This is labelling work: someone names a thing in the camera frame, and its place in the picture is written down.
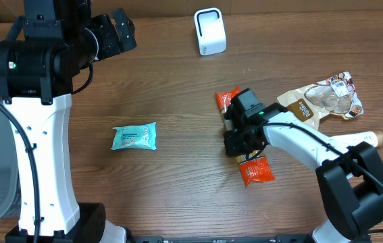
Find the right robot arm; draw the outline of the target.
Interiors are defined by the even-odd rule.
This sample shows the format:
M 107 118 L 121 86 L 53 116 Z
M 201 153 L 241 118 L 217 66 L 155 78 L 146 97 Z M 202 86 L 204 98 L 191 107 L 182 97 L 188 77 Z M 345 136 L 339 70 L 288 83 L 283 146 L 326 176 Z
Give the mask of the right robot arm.
M 301 122 L 274 103 L 235 101 L 224 117 L 229 156 L 249 155 L 271 145 L 286 151 L 316 174 L 327 220 L 292 242 L 369 242 L 383 222 L 383 160 L 374 145 L 344 142 Z

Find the teal wipes packet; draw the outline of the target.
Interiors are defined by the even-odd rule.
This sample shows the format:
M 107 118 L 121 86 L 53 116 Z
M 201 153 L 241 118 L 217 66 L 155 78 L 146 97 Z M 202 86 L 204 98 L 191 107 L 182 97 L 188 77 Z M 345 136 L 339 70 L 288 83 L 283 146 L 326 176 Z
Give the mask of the teal wipes packet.
M 116 135 L 111 150 L 145 149 L 155 151 L 157 123 L 145 125 L 114 127 Z

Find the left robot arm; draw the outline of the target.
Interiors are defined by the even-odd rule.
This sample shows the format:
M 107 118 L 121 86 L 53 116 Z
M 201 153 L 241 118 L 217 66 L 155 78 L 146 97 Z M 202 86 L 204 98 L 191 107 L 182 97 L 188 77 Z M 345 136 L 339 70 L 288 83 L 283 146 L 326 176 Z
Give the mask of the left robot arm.
M 89 1 L 26 0 L 0 41 L 0 110 L 14 132 L 22 199 L 6 242 L 129 242 L 102 203 L 76 200 L 69 120 L 74 77 L 134 49 L 134 31 L 120 8 L 92 16 Z

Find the brown white snack bag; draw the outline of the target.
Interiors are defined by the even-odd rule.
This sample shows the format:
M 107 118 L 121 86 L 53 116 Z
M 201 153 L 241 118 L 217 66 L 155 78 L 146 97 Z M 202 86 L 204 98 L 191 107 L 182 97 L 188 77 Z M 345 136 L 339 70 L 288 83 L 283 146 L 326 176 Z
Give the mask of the brown white snack bag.
M 319 128 L 320 120 L 328 115 L 353 119 L 363 114 L 363 105 L 349 72 L 341 72 L 315 84 L 289 90 L 278 96 L 277 100 L 315 130 Z

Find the white Pantene tube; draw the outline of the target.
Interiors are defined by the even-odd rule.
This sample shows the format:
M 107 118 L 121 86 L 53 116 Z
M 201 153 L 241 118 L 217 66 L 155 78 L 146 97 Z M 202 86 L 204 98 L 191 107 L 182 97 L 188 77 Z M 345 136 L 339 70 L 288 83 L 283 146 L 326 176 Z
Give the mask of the white Pantene tube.
M 344 142 L 352 146 L 355 146 L 361 142 L 367 142 L 376 148 L 383 147 L 383 132 L 381 131 L 368 131 L 354 134 L 338 135 L 332 136 L 332 139 L 339 142 Z

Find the red San Remo spaghetti pack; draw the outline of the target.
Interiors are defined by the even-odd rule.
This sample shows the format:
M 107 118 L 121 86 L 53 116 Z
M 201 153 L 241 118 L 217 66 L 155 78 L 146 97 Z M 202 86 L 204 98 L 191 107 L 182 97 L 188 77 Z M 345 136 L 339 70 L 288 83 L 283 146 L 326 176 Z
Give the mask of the red San Remo spaghetti pack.
M 231 98 L 237 95 L 240 91 L 240 87 L 236 86 L 233 90 L 215 92 L 215 99 L 226 130 L 233 130 L 234 126 L 230 120 L 227 120 L 224 117 L 224 114 L 227 112 Z M 270 164 L 267 162 L 265 153 L 260 152 L 259 150 L 253 151 L 248 155 L 236 156 L 235 160 L 238 163 L 238 168 L 245 183 L 245 187 L 247 187 L 250 182 L 267 182 L 275 179 Z

